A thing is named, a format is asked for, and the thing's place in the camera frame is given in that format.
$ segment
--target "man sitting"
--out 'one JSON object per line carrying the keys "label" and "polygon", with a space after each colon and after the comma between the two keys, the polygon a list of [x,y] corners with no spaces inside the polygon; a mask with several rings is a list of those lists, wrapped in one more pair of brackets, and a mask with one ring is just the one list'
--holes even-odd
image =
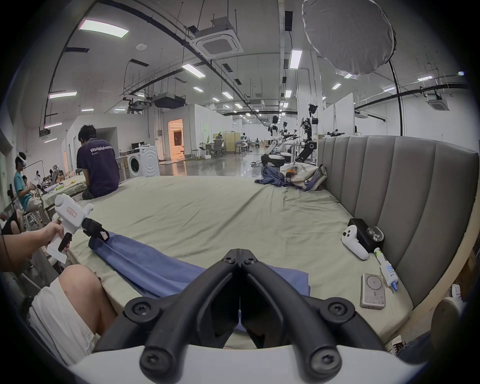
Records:
{"label": "man sitting", "polygon": [[84,125],[78,133],[78,140],[82,146],[77,152],[77,168],[83,169],[87,185],[83,199],[94,199],[116,191],[120,172],[110,143],[96,138],[93,125]]}
{"label": "man sitting", "polygon": [[20,201],[24,212],[39,212],[45,225],[48,223],[48,219],[43,209],[42,200],[39,197],[33,197],[30,192],[35,189],[35,185],[30,184],[29,187],[25,185],[24,179],[20,174],[25,167],[25,161],[19,156],[15,158],[15,167],[17,168],[17,173],[15,173],[13,183],[15,185],[15,190],[17,191],[18,200]]}

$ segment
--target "white washing machine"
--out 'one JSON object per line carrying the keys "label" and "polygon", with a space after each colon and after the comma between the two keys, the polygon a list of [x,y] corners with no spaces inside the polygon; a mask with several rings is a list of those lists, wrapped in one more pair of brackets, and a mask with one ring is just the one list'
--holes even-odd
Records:
{"label": "white washing machine", "polygon": [[130,177],[160,176],[156,146],[140,146],[139,152],[128,155]]}

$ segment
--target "navy t-shirt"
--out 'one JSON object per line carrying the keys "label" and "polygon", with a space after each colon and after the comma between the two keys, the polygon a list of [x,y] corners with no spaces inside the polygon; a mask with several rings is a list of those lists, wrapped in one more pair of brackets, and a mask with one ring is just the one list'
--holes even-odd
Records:
{"label": "navy t-shirt", "polygon": [[77,168],[88,170],[88,190],[94,197],[105,196],[119,187],[115,152],[106,140],[92,138],[82,145],[77,152]]}

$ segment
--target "knee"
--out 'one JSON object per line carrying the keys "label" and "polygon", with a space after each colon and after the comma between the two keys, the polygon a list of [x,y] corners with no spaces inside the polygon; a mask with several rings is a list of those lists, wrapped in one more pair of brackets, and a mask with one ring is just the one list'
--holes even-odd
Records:
{"label": "knee", "polygon": [[80,264],[66,267],[60,274],[59,281],[65,293],[81,291],[86,295],[95,296],[103,289],[98,277],[88,267]]}

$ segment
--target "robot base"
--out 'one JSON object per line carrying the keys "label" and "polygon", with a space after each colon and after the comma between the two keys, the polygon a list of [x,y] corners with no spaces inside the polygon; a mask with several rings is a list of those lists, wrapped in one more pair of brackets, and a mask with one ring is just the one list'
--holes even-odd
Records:
{"label": "robot base", "polygon": [[280,168],[285,164],[285,158],[281,155],[267,155],[264,154],[261,157],[262,165],[269,165],[271,167]]}

